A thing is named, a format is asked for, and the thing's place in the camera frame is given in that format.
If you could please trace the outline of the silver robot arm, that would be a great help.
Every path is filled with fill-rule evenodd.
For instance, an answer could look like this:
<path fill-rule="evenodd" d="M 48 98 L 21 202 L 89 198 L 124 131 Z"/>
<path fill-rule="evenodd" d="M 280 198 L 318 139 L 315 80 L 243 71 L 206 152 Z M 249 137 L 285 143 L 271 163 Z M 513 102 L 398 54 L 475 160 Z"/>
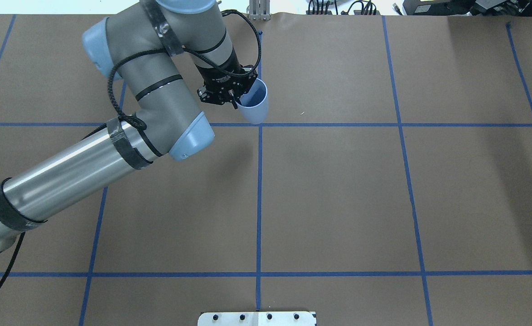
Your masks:
<path fill-rule="evenodd" d="M 185 160 L 215 134 L 200 103 L 239 104 L 257 63 L 237 58 L 225 24 L 245 13 L 217 0 L 140 0 L 84 32 L 84 50 L 106 79 L 114 114 L 71 147 L 0 182 L 0 254 L 19 235 L 169 155 Z"/>

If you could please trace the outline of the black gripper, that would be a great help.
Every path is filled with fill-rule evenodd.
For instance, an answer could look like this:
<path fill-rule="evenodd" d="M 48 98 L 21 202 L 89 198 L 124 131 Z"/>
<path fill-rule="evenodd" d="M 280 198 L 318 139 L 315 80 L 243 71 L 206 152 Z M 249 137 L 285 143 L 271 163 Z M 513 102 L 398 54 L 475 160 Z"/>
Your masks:
<path fill-rule="evenodd" d="M 197 69 L 203 79 L 203 85 L 196 91 L 200 101 L 212 105 L 229 102 L 235 110 L 238 109 L 239 98 L 248 93 L 258 77 L 257 70 L 252 70 L 249 66 L 240 66 L 240 77 L 224 74 L 215 68 Z"/>

